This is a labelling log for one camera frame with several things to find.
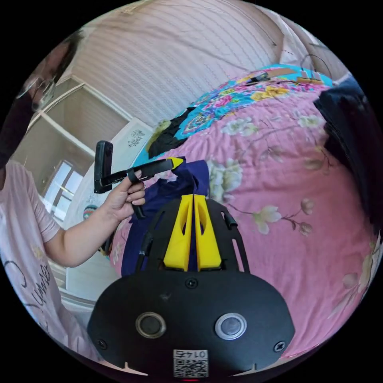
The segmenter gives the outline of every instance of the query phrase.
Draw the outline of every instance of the woman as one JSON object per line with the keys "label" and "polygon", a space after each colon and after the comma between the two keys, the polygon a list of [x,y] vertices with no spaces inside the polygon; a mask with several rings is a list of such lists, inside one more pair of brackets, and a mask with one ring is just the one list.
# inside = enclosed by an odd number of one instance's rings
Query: woman
{"label": "woman", "polygon": [[10,160],[34,113],[53,96],[55,84],[72,61],[81,34],[74,33],[38,65],[13,103],[0,130],[0,257],[18,297],[34,320],[55,340],[101,361],[86,330],[62,305],[48,264],[76,267],[88,260],[119,223],[142,205],[144,185],[123,180],[86,221],[63,230],[40,201],[34,180]]}

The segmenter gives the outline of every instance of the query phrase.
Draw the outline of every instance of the sticker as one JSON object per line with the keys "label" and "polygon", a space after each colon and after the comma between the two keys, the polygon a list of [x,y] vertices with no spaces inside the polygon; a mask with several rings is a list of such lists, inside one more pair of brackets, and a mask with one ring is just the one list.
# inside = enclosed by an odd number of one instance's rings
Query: sticker
{"label": "sticker", "polygon": [[173,350],[173,366],[175,378],[207,378],[207,350]]}

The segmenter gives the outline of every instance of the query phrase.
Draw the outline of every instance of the yellow tip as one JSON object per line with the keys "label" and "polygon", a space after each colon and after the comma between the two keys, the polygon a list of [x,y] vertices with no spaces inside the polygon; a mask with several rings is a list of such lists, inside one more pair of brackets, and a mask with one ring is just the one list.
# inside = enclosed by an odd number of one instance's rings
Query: yellow tip
{"label": "yellow tip", "polygon": [[177,166],[180,166],[184,162],[182,158],[170,157],[169,159],[173,162],[173,169],[175,169]]}

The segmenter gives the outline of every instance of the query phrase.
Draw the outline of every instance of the black strap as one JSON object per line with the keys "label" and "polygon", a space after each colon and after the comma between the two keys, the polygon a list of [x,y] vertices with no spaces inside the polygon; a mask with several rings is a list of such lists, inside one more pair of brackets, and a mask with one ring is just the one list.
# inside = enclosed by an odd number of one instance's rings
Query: black strap
{"label": "black strap", "polygon": [[[130,168],[126,171],[126,176],[129,178],[132,185],[138,184],[140,182],[140,180],[136,177],[136,174],[134,173],[133,168]],[[132,204],[132,207],[133,207],[133,211],[134,211],[137,219],[145,219],[146,218],[141,206],[137,206],[137,205]]]}

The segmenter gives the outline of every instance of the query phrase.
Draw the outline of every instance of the screw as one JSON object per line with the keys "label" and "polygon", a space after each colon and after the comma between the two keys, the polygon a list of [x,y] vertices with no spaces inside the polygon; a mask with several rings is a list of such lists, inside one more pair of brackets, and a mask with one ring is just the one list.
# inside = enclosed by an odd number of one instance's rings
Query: screw
{"label": "screw", "polygon": [[102,339],[99,339],[97,341],[97,344],[99,345],[99,347],[102,349],[102,350],[106,350],[108,348],[106,342]]}
{"label": "screw", "polygon": [[285,347],[286,343],[284,341],[280,341],[274,346],[274,352],[281,352]]}
{"label": "screw", "polygon": [[187,288],[196,288],[198,286],[198,281],[195,278],[188,278],[185,285]]}

